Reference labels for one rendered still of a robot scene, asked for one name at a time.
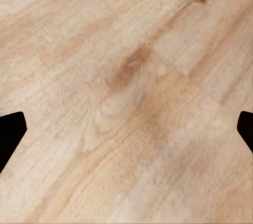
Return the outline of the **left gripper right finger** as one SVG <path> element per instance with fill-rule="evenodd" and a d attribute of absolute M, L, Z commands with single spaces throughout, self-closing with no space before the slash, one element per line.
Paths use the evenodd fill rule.
<path fill-rule="evenodd" d="M 247 111 L 240 113 L 237 131 L 253 152 L 253 113 Z"/>

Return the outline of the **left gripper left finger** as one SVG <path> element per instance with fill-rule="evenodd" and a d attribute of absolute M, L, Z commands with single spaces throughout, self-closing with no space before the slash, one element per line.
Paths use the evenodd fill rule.
<path fill-rule="evenodd" d="M 0 117 L 0 174 L 27 131 L 22 111 Z"/>

